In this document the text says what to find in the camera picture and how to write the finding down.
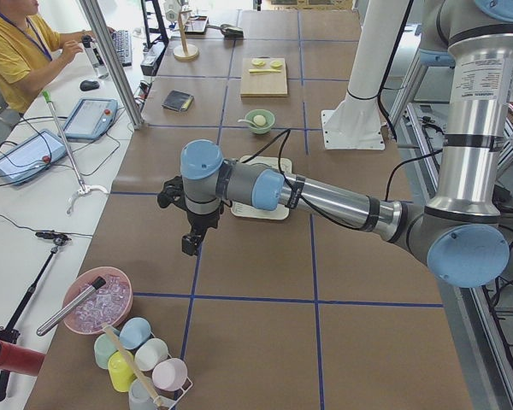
computer mouse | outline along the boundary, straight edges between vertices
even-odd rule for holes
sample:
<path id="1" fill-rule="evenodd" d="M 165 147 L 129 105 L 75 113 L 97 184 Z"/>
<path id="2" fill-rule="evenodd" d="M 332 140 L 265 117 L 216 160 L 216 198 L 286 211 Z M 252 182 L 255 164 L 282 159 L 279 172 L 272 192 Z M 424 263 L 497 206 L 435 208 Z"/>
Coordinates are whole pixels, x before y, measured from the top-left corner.
<path id="1" fill-rule="evenodd" d="M 100 84 L 95 79 L 85 79 L 80 83 L 80 89 L 82 91 L 96 90 L 100 87 Z"/>

green bowl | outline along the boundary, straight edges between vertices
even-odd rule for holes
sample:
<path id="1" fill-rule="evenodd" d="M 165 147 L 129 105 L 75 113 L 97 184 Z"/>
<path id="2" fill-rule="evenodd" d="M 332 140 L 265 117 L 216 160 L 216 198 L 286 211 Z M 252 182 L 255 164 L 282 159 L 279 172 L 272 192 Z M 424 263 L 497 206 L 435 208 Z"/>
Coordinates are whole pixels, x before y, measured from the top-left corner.
<path id="1" fill-rule="evenodd" d="M 252 126 L 251 124 L 247 124 L 249 129 L 255 134 L 265 134 L 272 129 L 275 123 L 275 115 L 274 113 L 268 111 L 267 109 L 253 109 L 249 111 L 245 115 L 245 119 L 249 121 L 253 121 L 256 115 L 263 115 L 266 119 L 266 125 L 264 126 Z"/>

label sticker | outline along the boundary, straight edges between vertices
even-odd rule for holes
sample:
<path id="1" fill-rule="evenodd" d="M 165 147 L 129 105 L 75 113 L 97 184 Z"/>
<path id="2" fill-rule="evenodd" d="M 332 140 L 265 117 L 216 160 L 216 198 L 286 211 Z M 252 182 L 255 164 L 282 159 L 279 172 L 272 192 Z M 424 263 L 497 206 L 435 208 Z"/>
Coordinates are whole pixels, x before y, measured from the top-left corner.
<path id="1" fill-rule="evenodd" d="M 512 73 L 512 59 L 491 58 L 456 66 L 451 102 L 498 100 L 506 104 Z"/>

yellow cup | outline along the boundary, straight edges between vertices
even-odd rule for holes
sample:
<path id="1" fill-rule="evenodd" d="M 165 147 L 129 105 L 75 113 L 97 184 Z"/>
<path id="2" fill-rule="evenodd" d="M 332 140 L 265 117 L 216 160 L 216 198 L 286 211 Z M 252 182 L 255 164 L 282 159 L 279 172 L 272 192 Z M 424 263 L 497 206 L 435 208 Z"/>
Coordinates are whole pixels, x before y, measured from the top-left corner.
<path id="1" fill-rule="evenodd" d="M 128 392 L 129 386 L 131 386 L 133 380 L 137 378 L 120 352 L 116 352 L 110 356 L 109 375 L 112 381 L 112 387 L 114 387 L 114 390 L 120 391 L 121 393 Z"/>

lemon slice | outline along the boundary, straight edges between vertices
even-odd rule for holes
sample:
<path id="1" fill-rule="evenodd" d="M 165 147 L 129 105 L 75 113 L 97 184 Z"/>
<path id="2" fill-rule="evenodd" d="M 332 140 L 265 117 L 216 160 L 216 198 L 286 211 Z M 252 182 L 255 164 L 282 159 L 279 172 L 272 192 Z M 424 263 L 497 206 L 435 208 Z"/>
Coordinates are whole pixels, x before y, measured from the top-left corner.
<path id="1" fill-rule="evenodd" d="M 279 60 L 273 60 L 272 62 L 270 62 L 270 67 L 271 68 L 281 68 L 281 67 L 283 67 L 283 63 Z"/>
<path id="2" fill-rule="evenodd" d="M 253 66 L 262 67 L 266 62 L 262 58 L 253 58 L 251 64 Z"/>

